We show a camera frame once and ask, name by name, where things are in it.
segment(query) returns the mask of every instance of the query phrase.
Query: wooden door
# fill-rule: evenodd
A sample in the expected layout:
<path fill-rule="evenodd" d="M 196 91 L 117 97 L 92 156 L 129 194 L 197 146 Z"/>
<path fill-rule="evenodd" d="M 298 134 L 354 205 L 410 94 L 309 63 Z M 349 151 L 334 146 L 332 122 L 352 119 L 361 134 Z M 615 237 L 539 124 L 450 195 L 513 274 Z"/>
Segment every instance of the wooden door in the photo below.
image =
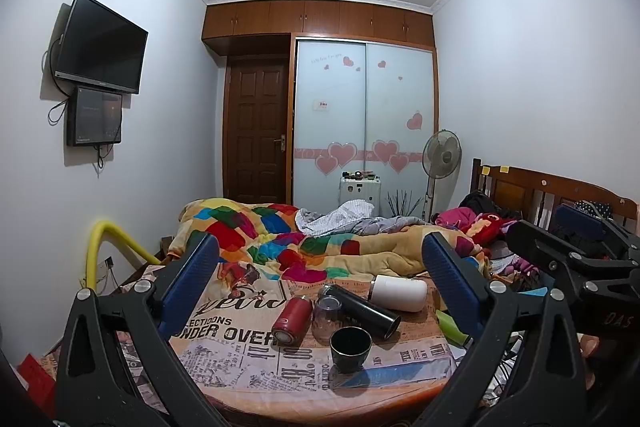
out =
<path fill-rule="evenodd" d="M 251 35 L 269 31 L 269 1 L 237 4 L 234 35 Z"/>
<path fill-rule="evenodd" d="M 241 203 L 285 202 L 286 60 L 230 66 L 225 99 L 225 196 Z"/>
<path fill-rule="evenodd" d="M 389 6 L 374 6 L 373 30 L 377 38 L 404 42 L 406 40 L 404 10 Z"/>
<path fill-rule="evenodd" d="M 373 5 L 341 2 L 340 35 L 373 37 Z"/>
<path fill-rule="evenodd" d="M 435 47 L 431 15 L 407 10 L 404 12 L 404 24 L 407 42 Z"/>
<path fill-rule="evenodd" d="M 340 3 L 338 1 L 305 1 L 303 31 L 337 34 L 340 31 Z"/>
<path fill-rule="evenodd" d="M 234 34 L 234 23 L 236 22 L 236 7 L 238 4 L 213 4 L 207 6 L 204 17 L 204 28 L 202 38 L 226 37 Z"/>
<path fill-rule="evenodd" d="M 271 7 L 269 8 L 269 33 L 301 32 L 304 16 L 304 1 L 271 1 Z"/>

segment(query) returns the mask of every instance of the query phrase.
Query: white suitcase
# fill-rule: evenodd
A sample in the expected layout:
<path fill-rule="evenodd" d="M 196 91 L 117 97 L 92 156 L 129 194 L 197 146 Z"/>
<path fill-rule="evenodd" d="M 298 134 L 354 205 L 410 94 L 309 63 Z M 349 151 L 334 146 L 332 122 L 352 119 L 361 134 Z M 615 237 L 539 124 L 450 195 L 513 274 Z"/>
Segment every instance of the white suitcase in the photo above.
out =
<path fill-rule="evenodd" d="M 365 200 L 372 203 L 372 217 L 380 215 L 380 178 L 373 180 L 350 180 L 340 178 L 340 204 L 351 200 Z"/>

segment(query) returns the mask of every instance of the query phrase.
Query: door handle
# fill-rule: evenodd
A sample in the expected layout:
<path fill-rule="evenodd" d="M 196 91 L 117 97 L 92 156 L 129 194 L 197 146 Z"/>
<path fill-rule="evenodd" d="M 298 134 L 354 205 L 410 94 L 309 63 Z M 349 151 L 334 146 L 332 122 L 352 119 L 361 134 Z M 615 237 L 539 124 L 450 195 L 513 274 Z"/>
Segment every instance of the door handle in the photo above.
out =
<path fill-rule="evenodd" d="M 281 134 L 280 138 L 275 139 L 273 142 L 280 143 L 280 152 L 285 152 L 285 149 L 287 148 L 287 139 L 285 138 L 284 134 Z"/>

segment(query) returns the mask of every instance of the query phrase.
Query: frosted glass door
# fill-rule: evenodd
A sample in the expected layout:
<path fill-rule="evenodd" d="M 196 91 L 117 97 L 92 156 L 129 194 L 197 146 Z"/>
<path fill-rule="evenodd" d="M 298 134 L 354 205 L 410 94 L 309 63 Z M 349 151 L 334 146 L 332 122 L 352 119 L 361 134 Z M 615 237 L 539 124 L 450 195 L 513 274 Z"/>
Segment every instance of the frosted glass door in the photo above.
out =
<path fill-rule="evenodd" d="M 395 214 L 387 193 L 412 204 L 423 198 L 427 176 L 422 149 L 433 134 L 433 56 L 430 52 L 367 44 L 367 156 L 365 168 L 380 176 L 383 216 Z M 412 212 L 422 213 L 422 202 Z"/>
<path fill-rule="evenodd" d="M 340 175 L 364 167 L 366 47 L 300 41 L 296 64 L 293 204 L 338 207 Z"/>

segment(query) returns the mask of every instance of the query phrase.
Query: red bottle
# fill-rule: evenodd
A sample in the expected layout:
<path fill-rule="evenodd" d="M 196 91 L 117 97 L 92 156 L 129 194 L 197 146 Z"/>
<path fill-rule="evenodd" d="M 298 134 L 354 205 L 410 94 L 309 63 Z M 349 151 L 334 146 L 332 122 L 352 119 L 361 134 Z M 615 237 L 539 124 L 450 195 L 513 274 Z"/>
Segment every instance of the red bottle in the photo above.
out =
<path fill-rule="evenodd" d="M 271 327 L 271 333 L 279 344 L 287 346 L 302 339 L 308 328 L 313 307 L 313 302 L 306 295 L 289 299 Z"/>

